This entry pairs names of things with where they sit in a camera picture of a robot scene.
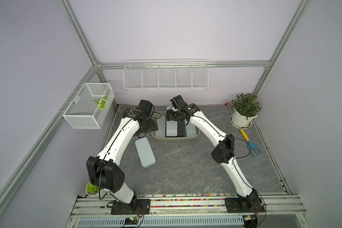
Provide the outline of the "pale white pencil case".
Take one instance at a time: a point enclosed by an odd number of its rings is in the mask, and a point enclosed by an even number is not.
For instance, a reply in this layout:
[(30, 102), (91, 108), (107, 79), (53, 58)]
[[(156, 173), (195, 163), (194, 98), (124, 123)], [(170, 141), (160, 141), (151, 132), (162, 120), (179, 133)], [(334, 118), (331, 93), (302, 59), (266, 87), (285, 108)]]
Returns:
[(154, 152), (147, 138), (136, 140), (135, 147), (143, 168), (150, 167), (156, 163)]

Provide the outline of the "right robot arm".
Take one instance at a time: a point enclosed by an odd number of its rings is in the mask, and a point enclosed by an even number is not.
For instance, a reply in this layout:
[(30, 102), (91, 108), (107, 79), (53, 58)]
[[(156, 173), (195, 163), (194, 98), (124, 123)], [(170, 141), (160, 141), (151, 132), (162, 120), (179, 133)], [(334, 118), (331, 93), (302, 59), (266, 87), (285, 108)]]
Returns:
[(246, 180), (237, 163), (237, 157), (235, 157), (234, 153), (235, 137), (218, 129), (197, 105), (194, 103), (187, 104), (182, 96), (178, 95), (172, 98), (171, 104), (173, 110), (167, 114), (171, 120), (179, 122), (186, 120), (188, 123), (195, 125), (215, 146), (211, 156), (215, 162), (225, 169), (232, 180), (242, 210), (253, 210), (260, 205), (259, 193)]

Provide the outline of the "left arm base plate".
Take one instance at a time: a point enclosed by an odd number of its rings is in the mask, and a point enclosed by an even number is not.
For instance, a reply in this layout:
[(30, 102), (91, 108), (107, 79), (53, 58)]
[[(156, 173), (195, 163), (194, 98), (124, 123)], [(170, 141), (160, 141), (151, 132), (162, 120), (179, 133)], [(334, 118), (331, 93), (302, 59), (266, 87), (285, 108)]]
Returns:
[(147, 215), (150, 213), (151, 201), (149, 199), (133, 199), (130, 204), (115, 200), (111, 206), (112, 215)]

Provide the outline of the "black pencil case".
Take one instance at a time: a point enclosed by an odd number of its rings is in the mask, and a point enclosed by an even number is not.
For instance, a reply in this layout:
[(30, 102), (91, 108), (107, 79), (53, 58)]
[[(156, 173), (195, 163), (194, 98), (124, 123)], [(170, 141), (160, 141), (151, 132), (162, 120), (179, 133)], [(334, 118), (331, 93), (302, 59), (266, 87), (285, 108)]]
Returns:
[(181, 122), (178, 122), (177, 123), (177, 137), (186, 137), (187, 134), (186, 134), (186, 126), (181, 123)]

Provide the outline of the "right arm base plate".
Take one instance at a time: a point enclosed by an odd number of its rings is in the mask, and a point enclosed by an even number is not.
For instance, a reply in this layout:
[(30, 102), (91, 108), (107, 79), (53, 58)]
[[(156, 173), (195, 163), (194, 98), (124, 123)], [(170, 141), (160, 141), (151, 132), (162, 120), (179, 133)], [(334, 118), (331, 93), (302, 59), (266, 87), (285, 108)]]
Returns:
[(227, 213), (263, 213), (266, 212), (265, 205), (260, 197), (254, 199), (225, 198)]

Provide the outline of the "frosted white pencil case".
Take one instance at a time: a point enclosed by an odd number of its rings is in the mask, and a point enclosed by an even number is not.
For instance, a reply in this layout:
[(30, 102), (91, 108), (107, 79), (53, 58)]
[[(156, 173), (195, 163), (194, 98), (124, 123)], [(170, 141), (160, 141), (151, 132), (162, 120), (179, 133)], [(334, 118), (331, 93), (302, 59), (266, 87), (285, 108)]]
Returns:
[(172, 106), (166, 108), (166, 137), (176, 137), (177, 136), (177, 121), (172, 121), (170, 119), (169, 111), (173, 111)]
[(188, 124), (185, 126), (185, 129), (186, 129), (186, 135), (187, 135), (187, 137), (196, 137), (196, 136), (197, 136), (197, 131), (196, 131), (195, 125), (193, 125), (193, 124), (191, 124), (191, 123), (188, 123)]
[(154, 133), (158, 138), (165, 138), (166, 136), (166, 117), (161, 116), (157, 119), (158, 130)]

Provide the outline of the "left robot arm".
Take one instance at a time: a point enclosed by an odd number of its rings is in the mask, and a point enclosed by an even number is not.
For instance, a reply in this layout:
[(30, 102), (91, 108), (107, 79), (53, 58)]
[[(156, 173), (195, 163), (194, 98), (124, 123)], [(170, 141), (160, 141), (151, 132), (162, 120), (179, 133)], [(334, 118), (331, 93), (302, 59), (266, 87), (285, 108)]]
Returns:
[(86, 162), (90, 183), (110, 191), (117, 202), (125, 205), (133, 205), (136, 196), (126, 185), (125, 173), (119, 165), (134, 136), (158, 130), (157, 122), (153, 119), (153, 107), (150, 101), (141, 100), (136, 108), (126, 109), (108, 144), (97, 156), (90, 156)]

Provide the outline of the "grey-green plastic storage box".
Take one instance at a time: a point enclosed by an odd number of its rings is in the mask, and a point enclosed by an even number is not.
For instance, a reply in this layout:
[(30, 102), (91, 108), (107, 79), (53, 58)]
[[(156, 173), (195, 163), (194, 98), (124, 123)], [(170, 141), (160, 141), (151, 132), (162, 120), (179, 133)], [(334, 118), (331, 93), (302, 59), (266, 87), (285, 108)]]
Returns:
[(200, 135), (200, 129), (191, 123), (180, 123), (178, 121), (167, 121), (167, 111), (157, 111), (154, 114), (158, 130), (151, 132), (156, 140), (160, 141), (186, 141), (196, 139)]

